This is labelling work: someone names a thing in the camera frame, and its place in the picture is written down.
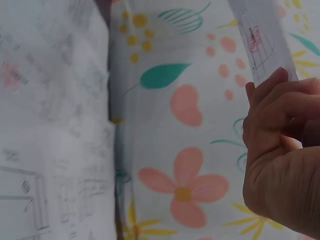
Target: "pink petal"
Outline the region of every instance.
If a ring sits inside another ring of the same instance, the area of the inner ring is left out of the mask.
[[[148,188],[163,194],[172,194],[175,191],[174,182],[163,172],[146,167],[139,171],[139,177],[141,182]]]
[[[174,161],[174,176],[180,187],[185,187],[198,175],[203,162],[199,148],[187,147],[179,152]]]
[[[195,203],[171,201],[171,213],[180,224],[193,229],[200,229],[207,225],[205,213]]]
[[[187,187],[192,191],[193,201],[214,203],[226,195],[229,183],[223,176],[208,174],[196,177]]]

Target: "fingernail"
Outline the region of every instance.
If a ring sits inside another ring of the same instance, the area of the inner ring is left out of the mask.
[[[307,82],[318,82],[320,79],[316,76],[316,77],[310,77],[307,78],[306,81]]]

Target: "yellow flower center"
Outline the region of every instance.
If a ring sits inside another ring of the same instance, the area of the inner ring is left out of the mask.
[[[179,202],[190,202],[192,199],[192,194],[187,187],[178,187],[174,191],[174,198]]]
[[[134,237],[139,237],[142,234],[141,228],[138,225],[132,227],[132,233]]]
[[[148,17],[143,14],[136,14],[133,16],[133,24],[137,28],[143,28],[147,25],[148,23]]]

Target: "yellow dot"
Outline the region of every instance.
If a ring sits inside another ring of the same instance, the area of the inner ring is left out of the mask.
[[[293,17],[296,23],[300,23],[300,17],[298,16],[298,14],[295,14]]]
[[[235,27],[235,26],[237,26],[237,21],[236,20],[232,20],[230,24]]]
[[[128,19],[129,18],[129,12],[128,11],[123,11],[123,13],[122,13],[122,18],[123,19]]]
[[[137,37],[134,35],[129,36],[128,39],[126,40],[126,43],[129,46],[134,46],[137,44],[137,42],[138,42]]]
[[[292,3],[297,9],[302,9],[300,0],[292,0]]]
[[[290,3],[289,3],[289,1],[288,0],[285,0],[285,6],[289,9],[290,7],[291,7],[291,5],[290,5]]]
[[[303,17],[304,17],[304,19],[306,20],[306,21],[309,21],[309,17],[308,17],[308,15],[307,14],[303,14]]]
[[[121,32],[121,33],[125,34],[127,31],[128,31],[127,25],[124,24],[124,25],[122,25],[122,26],[120,27],[120,32]]]
[[[152,37],[155,35],[154,31],[152,31],[152,30],[150,30],[150,29],[145,30],[145,31],[144,31],[144,34],[145,34],[148,38],[152,38]]]
[[[146,15],[143,15],[143,14],[134,15],[133,24],[137,28],[143,28],[147,25],[147,23],[148,23],[148,17]]]
[[[142,43],[142,48],[143,50],[145,50],[146,52],[150,52],[152,50],[152,44],[149,41],[145,41]]]
[[[131,55],[130,60],[133,64],[136,64],[139,61],[139,55],[138,53],[134,53]]]
[[[310,31],[310,27],[308,24],[305,23],[305,24],[303,24],[303,26],[304,26],[305,30]]]

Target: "patterned fabric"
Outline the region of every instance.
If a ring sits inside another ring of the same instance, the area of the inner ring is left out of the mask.
[[[320,3],[277,6],[299,78],[316,76]],[[242,199],[252,74],[227,1],[115,0],[110,41],[123,238],[306,239]]]

